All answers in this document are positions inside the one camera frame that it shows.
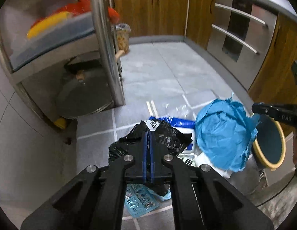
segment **yellow rim of bin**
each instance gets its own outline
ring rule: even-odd
[[[277,130],[280,134],[280,138],[282,141],[282,153],[281,153],[281,157],[279,159],[279,161],[277,163],[271,163],[268,161],[268,159],[264,156],[263,152],[261,151],[261,148],[258,144],[257,138],[255,139],[254,143],[253,143],[253,149],[255,151],[256,156],[258,157],[259,161],[266,166],[267,168],[270,168],[272,171],[276,170],[284,161],[285,158],[285,153],[286,153],[286,142],[285,142],[285,136],[284,136],[284,132],[283,129],[280,125],[279,122],[275,121],[273,118],[269,117],[270,120],[272,120],[272,122],[275,124],[275,126],[277,127]]]

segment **wooden cabinet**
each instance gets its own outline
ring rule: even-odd
[[[248,90],[254,102],[297,104],[297,86],[291,71],[297,60],[297,24],[279,14],[269,51]],[[292,127],[282,124],[285,136]]]
[[[207,49],[216,0],[189,0],[186,37]]]
[[[130,37],[184,35],[188,0],[114,0]]]

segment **black cable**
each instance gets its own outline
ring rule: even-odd
[[[263,203],[261,203],[260,205],[257,205],[257,207],[260,207],[262,205],[264,205],[265,203],[269,202],[270,200],[272,200],[273,198],[275,198],[276,196],[278,196],[280,193],[282,193],[284,191],[285,188],[287,188],[287,186],[290,184],[290,182],[292,181],[292,179],[295,177],[295,175],[293,175],[292,178],[290,178],[289,182],[285,185],[285,187],[283,187],[277,194],[275,194],[274,196],[272,196],[270,199],[264,201]]]

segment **metal bolt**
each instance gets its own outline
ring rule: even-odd
[[[126,155],[124,156],[124,160],[127,161],[127,162],[130,162],[133,160],[133,156],[132,155]]]
[[[173,160],[173,156],[172,155],[169,155],[169,154],[167,154],[167,155],[164,155],[163,156],[163,159],[165,160],[165,161],[172,161]]]
[[[208,172],[210,170],[210,166],[208,164],[202,164],[201,165],[201,170]]]
[[[95,165],[89,165],[89,166],[87,166],[87,171],[89,172],[89,173],[93,173],[93,172],[95,172],[96,171],[96,166]]]

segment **white label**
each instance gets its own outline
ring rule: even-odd
[[[160,123],[157,121],[152,121],[152,120],[146,121],[146,126],[149,128],[150,131],[155,131],[155,129],[157,129],[159,125]]]

